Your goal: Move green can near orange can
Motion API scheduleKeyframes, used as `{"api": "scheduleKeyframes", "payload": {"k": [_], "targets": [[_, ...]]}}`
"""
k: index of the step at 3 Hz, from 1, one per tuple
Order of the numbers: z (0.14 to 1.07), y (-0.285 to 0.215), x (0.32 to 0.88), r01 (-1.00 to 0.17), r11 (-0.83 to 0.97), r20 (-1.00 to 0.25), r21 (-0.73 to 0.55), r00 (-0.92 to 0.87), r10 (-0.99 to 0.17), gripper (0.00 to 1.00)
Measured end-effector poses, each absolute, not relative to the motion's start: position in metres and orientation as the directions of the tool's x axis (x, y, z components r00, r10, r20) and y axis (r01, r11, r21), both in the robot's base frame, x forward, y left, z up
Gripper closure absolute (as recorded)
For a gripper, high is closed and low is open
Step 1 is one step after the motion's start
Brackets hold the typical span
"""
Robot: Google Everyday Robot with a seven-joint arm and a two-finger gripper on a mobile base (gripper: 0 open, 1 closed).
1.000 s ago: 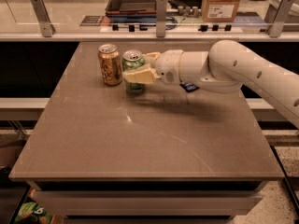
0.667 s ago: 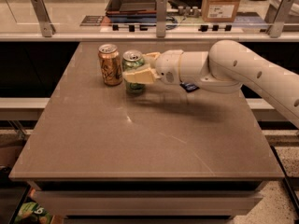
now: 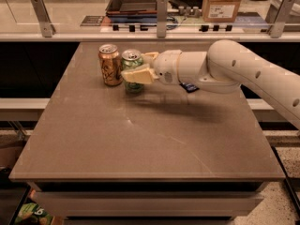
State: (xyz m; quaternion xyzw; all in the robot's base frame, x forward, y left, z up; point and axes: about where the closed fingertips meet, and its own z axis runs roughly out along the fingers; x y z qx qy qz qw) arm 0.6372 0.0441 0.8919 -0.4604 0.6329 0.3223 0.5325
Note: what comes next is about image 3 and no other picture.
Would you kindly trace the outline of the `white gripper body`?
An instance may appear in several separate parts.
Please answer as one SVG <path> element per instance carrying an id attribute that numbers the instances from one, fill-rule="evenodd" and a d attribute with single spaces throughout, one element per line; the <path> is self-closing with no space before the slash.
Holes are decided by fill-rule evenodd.
<path id="1" fill-rule="evenodd" d="M 154 60 L 153 67 L 161 83 L 179 84 L 178 63 L 181 53 L 180 50 L 168 50 L 160 53 Z"/>

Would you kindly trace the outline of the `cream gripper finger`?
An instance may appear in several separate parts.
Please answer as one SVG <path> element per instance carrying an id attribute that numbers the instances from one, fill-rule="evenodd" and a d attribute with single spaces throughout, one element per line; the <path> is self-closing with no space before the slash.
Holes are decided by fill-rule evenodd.
<path id="1" fill-rule="evenodd" d="M 153 66 L 154 61 L 157 59 L 159 52 L 146 52 L 142 54 L 143 63 L 150 68 Z"/>
<path id="2" fill-rule="evenodd" d="M 149 64 L 125 69 L 121 72 L 121 75 L 128 83 L 151 84 L 158 79 L 158 75 Z"/>

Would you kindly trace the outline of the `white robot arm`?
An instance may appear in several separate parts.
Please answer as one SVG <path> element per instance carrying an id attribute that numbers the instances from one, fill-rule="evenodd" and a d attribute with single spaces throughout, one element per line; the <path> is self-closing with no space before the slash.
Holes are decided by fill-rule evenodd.
<path id="1" fill-rule="evenodd" d="M 191 83 L 227 94 L 244 85 L 300 128 L 300 76 L 232 40 L 214 42 L 206 52 L 155 52 L 144 64 L 122 72 L 130 83 Z"/>

